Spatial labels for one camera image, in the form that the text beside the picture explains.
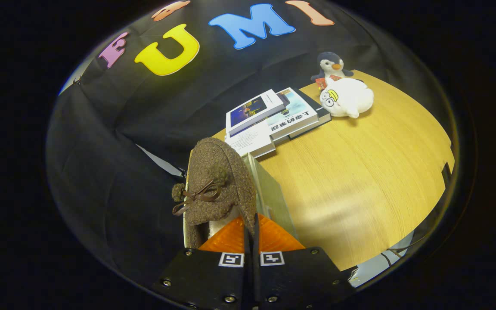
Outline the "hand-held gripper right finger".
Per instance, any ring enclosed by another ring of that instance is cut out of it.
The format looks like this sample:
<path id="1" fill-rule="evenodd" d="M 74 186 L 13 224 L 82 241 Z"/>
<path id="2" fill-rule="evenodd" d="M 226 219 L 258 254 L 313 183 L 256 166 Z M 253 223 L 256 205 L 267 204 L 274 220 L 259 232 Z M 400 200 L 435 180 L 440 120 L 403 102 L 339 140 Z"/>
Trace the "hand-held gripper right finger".
<path id="1" fill-rule="evenodd" d="M 253 293 L 260 310 L 330 310 L 350 298 L 351 270 L 341 271 L 321 247 L 264 251 L 270 225 L 255 216 Z"/>

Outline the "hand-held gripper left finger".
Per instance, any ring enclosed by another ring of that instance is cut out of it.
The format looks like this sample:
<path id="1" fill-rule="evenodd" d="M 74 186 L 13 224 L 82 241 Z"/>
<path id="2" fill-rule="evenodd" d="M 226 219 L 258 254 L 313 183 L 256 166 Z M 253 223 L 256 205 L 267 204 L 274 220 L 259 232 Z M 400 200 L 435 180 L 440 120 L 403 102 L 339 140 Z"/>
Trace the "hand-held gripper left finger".
<path id="1" fill-rule="evenodd" d="M 155 278 L 151 290 L 196 310 L 248 310 L 252 306 L 251 237 L 241 218 L 217 237 L 236 237 L 223 252 L 184 248 Z"/>

